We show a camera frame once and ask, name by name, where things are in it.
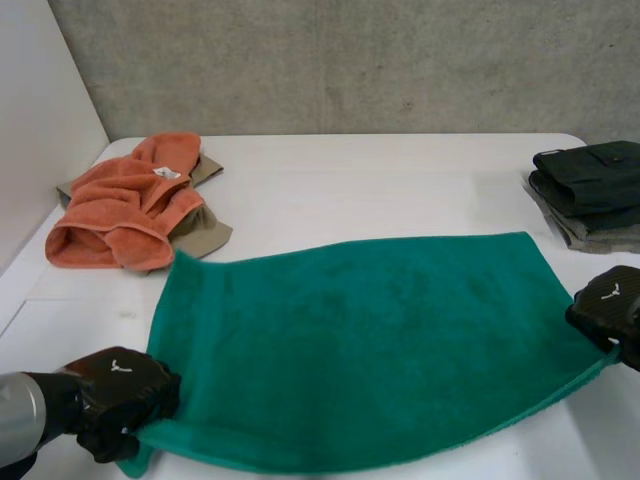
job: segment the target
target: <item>gray folded cloth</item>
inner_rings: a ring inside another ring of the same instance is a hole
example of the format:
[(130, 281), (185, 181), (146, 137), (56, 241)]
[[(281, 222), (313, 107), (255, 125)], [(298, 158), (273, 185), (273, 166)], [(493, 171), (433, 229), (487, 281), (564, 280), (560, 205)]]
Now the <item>gray folded cloth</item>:
[(538, 204), (543, 215), (553, 220), (570, 250), (597, 254), (640, 253), (640, 225), (610, 230), (589, 230), (579, 218), (562, 215), (529, 185), (525, 186), (525, 190)]

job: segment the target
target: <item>beige cloth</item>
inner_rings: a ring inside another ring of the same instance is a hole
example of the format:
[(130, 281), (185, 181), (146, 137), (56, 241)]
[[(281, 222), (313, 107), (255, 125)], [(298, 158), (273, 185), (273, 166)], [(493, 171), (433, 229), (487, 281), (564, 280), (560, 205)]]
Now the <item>beige cloth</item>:
[[(191, 170), (189, 176), (194, 187), (223, 171), (222, 165), (204, 154)], [(67, 182), (56, 187), (60, 204), (66, 208), (71, 200), (71, 184)], [(203, 205), (190, 212), (169, 233), (169, 242), (174, 250), (182, 250), (188, 255), (201, 258), (216, 251), (229, 241), (233, 229), (216, 218), (214, 213)]]

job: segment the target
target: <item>white wall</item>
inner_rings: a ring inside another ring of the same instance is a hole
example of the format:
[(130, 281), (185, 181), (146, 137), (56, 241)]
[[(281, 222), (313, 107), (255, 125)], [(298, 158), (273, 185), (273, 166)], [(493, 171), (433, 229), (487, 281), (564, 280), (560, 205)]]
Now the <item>white wall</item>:
[(0, 271), (107, 143), (46, 0), (1, 0)]

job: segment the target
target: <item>white logo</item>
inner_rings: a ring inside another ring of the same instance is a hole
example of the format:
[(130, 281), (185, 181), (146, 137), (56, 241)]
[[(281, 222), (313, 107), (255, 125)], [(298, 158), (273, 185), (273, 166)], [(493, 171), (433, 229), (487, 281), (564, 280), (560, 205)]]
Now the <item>white logo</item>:
[(604, 297), (600, 297), (600, 300), (606, 300), (607, 298), (612, 298), (612, 297), (615, 297), (617, 295), (620, 295), (620, 285), (618, 285), (616, 283), (616, 289), (613, 292), (611, 292), (609, 295), (605, 295)]
[(116, 361), (111, 362), (111, 371), (112, 372), (133, 372), (130, 368), (120, 368), (116, 365)]

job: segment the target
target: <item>gray wall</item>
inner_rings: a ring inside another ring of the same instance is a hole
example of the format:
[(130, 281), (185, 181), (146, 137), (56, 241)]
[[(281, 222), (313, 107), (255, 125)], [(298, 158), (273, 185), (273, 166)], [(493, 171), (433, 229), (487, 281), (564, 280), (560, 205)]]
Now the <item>gray wall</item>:
[(640, 140), (638, 0), (50, 0), (112, 140)]

